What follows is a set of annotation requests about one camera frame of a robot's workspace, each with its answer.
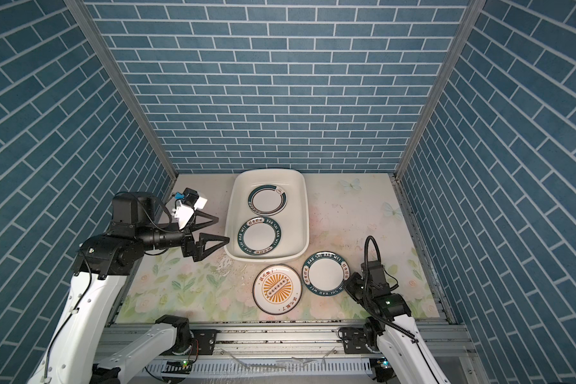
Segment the green rim plate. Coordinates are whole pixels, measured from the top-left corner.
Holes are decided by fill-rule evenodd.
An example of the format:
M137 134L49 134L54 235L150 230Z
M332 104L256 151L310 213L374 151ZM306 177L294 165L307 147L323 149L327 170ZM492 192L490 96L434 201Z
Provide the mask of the green rim plate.
M269 217L255 217L238 230L238 247L245 254L258 256L273 251L282 239L280 225Z
M339 254L321 251L312 254L302 265L305 287L320 297L331 297L344 290L344 282L350 278L350 267Z
M273 216L281 212L287 204L287 193L276 185L261 185L248 196L248 206L261 216Z

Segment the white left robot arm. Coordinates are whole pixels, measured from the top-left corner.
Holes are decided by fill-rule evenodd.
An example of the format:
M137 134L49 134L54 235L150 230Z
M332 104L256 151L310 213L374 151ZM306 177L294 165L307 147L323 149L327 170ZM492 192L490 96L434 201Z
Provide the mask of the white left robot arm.
M165 210L167 224L155 222L163 203L147 192L119 192L112 199L106 232L84 241L73 265L65 307L31 383L128 383L161 353L189 357L198 348L187 318L163 315L143 336L117 355L96 363L102 332L134 264L179 248L185 258L201 262L229 243L229 238L196 231L218 222L203 212L206 198L187 188Z

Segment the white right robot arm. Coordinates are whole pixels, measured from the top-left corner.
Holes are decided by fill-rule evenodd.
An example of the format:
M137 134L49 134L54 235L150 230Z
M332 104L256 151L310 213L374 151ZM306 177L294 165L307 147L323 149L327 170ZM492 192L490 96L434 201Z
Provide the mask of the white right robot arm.
M450 380L426 345L403 296L385 278L353 273L344 291L368 313L365 345L379 352L401 383L448 383Z

